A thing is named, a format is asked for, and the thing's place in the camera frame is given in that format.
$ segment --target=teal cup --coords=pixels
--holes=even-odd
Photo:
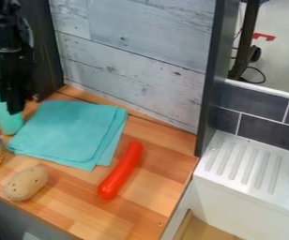
[[[9,114],[8,106],[0,98],[0,129],[4,135],[13,135],[23,126],[22,113]]]

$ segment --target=black frame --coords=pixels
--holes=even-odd
[[[35,99],[42,101],[64,85],[49,1],[21,0],[21,5],[35,37],[37,63],[30,89],[36,93]]]
[[[201,157],[215,133],[221,92],[228,75],[239,0],[217,0],[205,72],[195,156]]]

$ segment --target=whitewashed wood panel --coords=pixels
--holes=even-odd
[[[197,127],[204,74],[66,34],[58,33],[57,41],[69,80],[168,118],[174,125]]]
[[[205,73],[216,0],[50,1],[58,31]]]
[[[93,95],[97,95],[99,97],[102,97],[102,98],[107,98],[107,99],[110,99],[110,100],[113,100],[114,102],[116,103],[120,103],[126,107],[129,107],[129,108],[132,108],[136,111],[139,111],[141,113],[144,113],[144,114],[147,114],[149,116],[152,116],[156,119],[159,119],[160,121],[163,121],[165,123],[168,123],[170,125],[173,125],[177,128],[182,128],[188,132],[191,132],[193,134],[197,134],[197,127],[192,127],[192,126],[188,126],[186,124],[183,124],[181,122],[177,122],[173,119],[171,119],[170,117],[166,117],[164,115],[161,115],[160,113],[157,113],[157,112],[152,112],[152,111],[149,111],[148,109],[145,109],[145,108],[142,108],[142,107],[139,107],[139,106],[136,106],[130,102],[127,102],[123,99],[120,99],[120,98],[117,98],[117,97],[114,97],[114,96],[111,96],[111,95],[108,95],[108,94],[105,94],[105,93],[102,93],[94,88],[91,88],[89,86],[85,86],[85,85],[82,85],[80,83],[76,83],[76,82],[73,82],[69,79],[65,79],[65,84],[69,84],[71,86],[74,86],[78,89],[82,89],[84,90],[85,92],[88,92],[90,94],[93,94]]]
[[[49,0],[54,29],[90,39],[87,0]]]

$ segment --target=toy hot dog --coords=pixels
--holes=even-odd
[[[98,195],[105,200],[113,199],[118,190],[124,185],[136,165],[140,161],[143,146],[139,142],[129,143],[114,170],[98,187]]]

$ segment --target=teal towel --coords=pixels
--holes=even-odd
[[[75,101],[46,101],[8,143],[17,155],[91,171],[111,163],[127,111]]]

